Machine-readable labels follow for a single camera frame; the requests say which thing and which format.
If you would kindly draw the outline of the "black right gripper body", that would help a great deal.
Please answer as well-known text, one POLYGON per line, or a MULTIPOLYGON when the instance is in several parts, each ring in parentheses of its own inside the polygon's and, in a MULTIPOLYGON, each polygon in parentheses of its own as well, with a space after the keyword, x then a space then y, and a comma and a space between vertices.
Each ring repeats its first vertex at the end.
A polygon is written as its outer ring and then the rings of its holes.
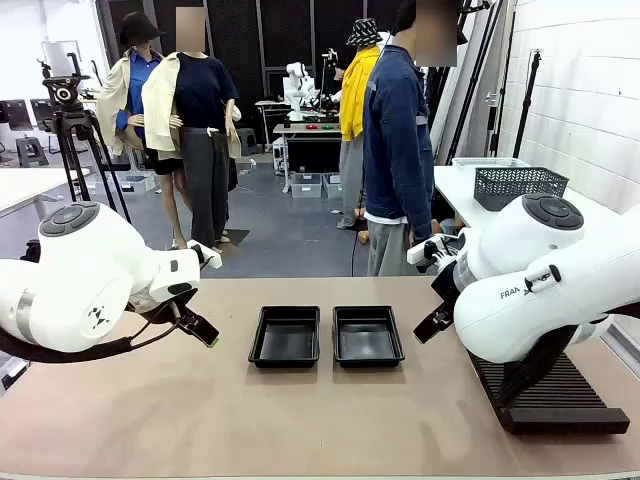
POLYGON ((443 304, 442 311, 452 313, 455 303, 460 295, 460 290, 455 284, 454 270, 457 265, 456 260, 452 260, 446 266, 439 269, 437 276, 433 280, 431 287, 441 297, 443 304))

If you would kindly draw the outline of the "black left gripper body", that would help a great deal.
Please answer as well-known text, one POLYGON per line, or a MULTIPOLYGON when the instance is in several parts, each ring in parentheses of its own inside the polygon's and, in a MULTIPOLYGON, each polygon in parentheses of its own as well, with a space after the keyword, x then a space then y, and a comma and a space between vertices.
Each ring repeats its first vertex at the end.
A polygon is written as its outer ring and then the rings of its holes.
POLYGON ((174 316, 179 326, 198 326, 200 316, 188 307, 189 302, 196 295, 197 289, 191 289, 175 296, 171 302, 176 307, 174 316))

